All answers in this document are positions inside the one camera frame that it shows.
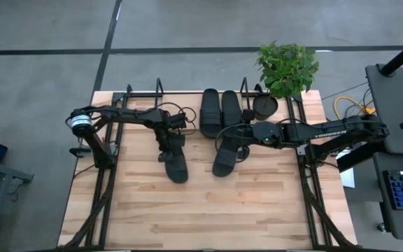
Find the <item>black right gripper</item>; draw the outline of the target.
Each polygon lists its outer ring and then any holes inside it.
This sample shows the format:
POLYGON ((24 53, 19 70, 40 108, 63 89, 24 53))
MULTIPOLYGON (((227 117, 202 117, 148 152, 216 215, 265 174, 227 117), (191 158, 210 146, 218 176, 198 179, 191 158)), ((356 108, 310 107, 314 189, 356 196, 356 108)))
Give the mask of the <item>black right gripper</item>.
POLYGON ((248 146, 253 142, 253 127, 250 122, 254 119, 255 112, 249 108, 236 111, 229 117, 229 124, 232 126, 229 137, 234 162, 243 162, 249 156, 248 146))

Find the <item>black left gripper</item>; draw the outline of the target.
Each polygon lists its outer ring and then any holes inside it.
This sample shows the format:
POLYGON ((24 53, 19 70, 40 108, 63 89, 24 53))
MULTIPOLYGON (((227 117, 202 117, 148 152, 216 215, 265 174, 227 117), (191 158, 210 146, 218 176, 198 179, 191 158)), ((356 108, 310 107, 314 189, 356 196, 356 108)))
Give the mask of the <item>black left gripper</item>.
POLYGON ((155 128, 156 140, 161 153, 158 156, 159 162, 184 162, 183 147, 185 136, 180 132, 174 132, 186 128, 185 114, 176 115, 164 114, 164 121, 155 128))

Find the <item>black rubber slide sandal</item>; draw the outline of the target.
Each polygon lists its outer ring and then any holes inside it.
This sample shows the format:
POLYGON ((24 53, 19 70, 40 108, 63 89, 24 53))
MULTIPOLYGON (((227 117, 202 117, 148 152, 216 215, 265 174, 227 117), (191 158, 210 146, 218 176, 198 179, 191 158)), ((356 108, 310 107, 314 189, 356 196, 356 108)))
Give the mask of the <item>black rubber slide sandal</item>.
POLYGON ((237 125, 241 122, 242 110, 236 93, 227 90, 222 94, 222 124, 224 127, 237 125))
POLYGON ((169 149, 163 152, 167 176, 174 183, 185 183, 188 180, 188 168, 183 152, 184 145, 185 136, 171 134, 169 136, 169 149))
POLYGON ((218 91, 209 88, 203 92, 201 98, 199 130, 205 137, 214 139, 221 129, 221 110, 218 91))
POLYGON ((224 137, 213 163, 213 174, 217 177, 229 176, 234 171, 238 152, 239 145, 233 138, 224 137))

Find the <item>black plant pot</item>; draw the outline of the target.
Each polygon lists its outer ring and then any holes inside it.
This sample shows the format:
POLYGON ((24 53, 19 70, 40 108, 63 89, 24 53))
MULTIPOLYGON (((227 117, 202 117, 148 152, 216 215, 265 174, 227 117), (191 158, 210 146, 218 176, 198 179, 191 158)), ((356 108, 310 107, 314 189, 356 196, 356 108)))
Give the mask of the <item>black plant pot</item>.
POLYGON ((253 100, 256 120, 266 120, 278 110, 278 102, 268 94, 259 94, 253 100))

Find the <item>green leafy plant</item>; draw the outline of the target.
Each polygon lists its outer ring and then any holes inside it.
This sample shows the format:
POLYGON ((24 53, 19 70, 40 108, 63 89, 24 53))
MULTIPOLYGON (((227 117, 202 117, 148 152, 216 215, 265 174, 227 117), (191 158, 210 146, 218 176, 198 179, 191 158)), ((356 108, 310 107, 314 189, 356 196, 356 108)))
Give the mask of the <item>green leafy plant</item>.
POLYGON ((319 70, 315 50, 297 44, 277 45, 276 41, 260 46, 255 65, 262 72, 260 82, 275 99, 308 92, 319 70))

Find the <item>white paper sheet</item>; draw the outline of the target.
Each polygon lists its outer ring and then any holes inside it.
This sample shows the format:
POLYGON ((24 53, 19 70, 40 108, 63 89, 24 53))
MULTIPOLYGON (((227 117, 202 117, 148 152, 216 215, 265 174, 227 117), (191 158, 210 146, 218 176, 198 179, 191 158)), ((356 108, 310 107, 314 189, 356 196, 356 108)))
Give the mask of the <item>white paper sheet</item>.
MULTIPOLYGON (((336 156, 336 160, 342 158, 343 156, 349 153, 350 153, 349 150, 346 149, 343 150, 342 152, 338 153, 338 155, 336 156)), ((352 167, 350 169, 347 169, 346 171, 341 171, 340 177, 343 187, 355 188, 355 177, 354 177, 354 170, 352 167)))

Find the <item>grey desk top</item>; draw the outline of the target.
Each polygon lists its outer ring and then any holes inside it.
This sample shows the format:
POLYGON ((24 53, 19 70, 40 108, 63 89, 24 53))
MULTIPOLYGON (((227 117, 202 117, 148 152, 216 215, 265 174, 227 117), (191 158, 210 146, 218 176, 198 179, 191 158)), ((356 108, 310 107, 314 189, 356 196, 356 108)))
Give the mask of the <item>grey desk top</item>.
POLYGON ((390 133, 384 140, 386 151, 403 154, 403 68, 391 77, 383 76, 376 65, 366 66, 365 73, 377 116, 390 133))

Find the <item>dark grey laptop desk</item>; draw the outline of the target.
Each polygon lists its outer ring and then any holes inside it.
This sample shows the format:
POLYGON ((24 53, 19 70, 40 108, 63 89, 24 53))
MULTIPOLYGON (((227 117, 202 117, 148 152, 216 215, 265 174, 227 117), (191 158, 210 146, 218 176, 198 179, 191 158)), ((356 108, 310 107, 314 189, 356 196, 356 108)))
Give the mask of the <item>dark grey laptop desk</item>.
POLYGON ((382 196, 381 211, 385 229, 395 238, 403 239, 403 210, 392 208, 383 178, 383 171, 403 171, 403 155, 376 153, 373 161, 382 196))

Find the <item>wooden shelf with black frame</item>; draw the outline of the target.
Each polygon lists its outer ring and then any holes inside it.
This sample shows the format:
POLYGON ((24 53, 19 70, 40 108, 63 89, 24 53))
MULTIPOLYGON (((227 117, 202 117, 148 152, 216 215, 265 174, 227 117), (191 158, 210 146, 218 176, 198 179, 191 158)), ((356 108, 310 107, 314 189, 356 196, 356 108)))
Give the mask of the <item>wooden shelf with black frame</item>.
MULTIPOLYGON (((218 91, 221 110, 222 122, 222 94, 224 91, 218 91)), ((193 132, 200 132, 199 130, 199 110, 202 104, 202 94, 204 91, 199 92, 165 92, 161 80, 156 80, 155 96, 156 105, 158 108, 170 112, 170 114, 185 114, 185 123, 188 129, 185 131, 187 134, 193 132)), ((238 97, 239 105, 241 105, 241 94, 234 91, 238 97)))

